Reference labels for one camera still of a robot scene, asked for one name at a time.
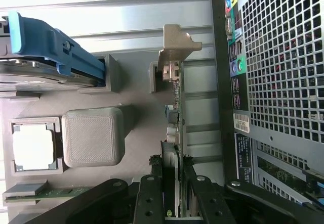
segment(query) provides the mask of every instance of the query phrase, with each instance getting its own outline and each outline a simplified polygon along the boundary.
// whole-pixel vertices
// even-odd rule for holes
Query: metal mesh panel
[[[274,156],[275,158],[278,158],[282,161],[285,161],[286,163],[289,163],[297,168],[304,169],[304,170],[309,169],[307,167],[307,160],[305,160],[305,159],[302,159],[302,158],[292,155],[290,153],[284,152],[276,147],[272,147],[272,146],[264,144],[262,142],[257,142],[257,147],[259,150],[261,150],[265,153],[268,153],[271,156]]]
[[[273,184],[271,181],[266,179],[265,177],[262,178],[262,182],[260,183],[260,177],[259,177],[259,185],[261,185],[263,188],[265,188],[267,191],[270,191],[276,195],[279,195],[283,198],[286,198],[288,200],[294,201],[295,203],[302,204],[301,201],[297,200],[293,196],[289,195],[287,192],[280,189],[278,186]]]
[[[324,143],[320,0],[243,6],[251,124]]]

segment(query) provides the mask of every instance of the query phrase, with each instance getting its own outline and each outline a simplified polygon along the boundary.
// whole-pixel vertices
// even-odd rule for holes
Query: ventilation grille
[[[282,189],[280,189],[279,187],[277,187],[275,184],[273,184],[271,181],[269,181],[268,179],[266,179],[265,177],[262,178],[263,182],[259,183],[259,185],[263,186],[263,188],[265,188],[267,191],[270,191],[276,195],[279,195],[283,198],[286,198],[288,200],[294,201],[297,204],[302,205],[302,202],[297,200],[296,198],[292,197],[291,195],[289,195],[287,192],[283,191]]]
[[[251,124],[324,143],[320,0],[243,6]]]
[[[302,159],[300,157],[294,156],[290,153],[284,152],[278,148],[272,147],[270,145],[264,144],[262,142],[257,142],[258,149],[270,154],[271,156],[274,156],[275,158],[278,158],[282,161],[285,161],[286,163],[289,163],[295,167],[298,167],[300,169],[307,170],[309,169],[307,167],[307,160]]]

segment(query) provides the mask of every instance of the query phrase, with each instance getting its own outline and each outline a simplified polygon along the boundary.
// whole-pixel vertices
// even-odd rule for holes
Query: barcode label
[[[246,133],[250,133],[250,120],[247,115],[233,114],[234,128]]]

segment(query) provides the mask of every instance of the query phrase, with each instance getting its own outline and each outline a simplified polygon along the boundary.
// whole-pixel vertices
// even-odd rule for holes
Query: blue drive bracket
[[[62,75],[69,76],[74,69],[105,79],[105,65],[59,29],[17,12],[9,12],[8,17],[13,54],[51,60]]]

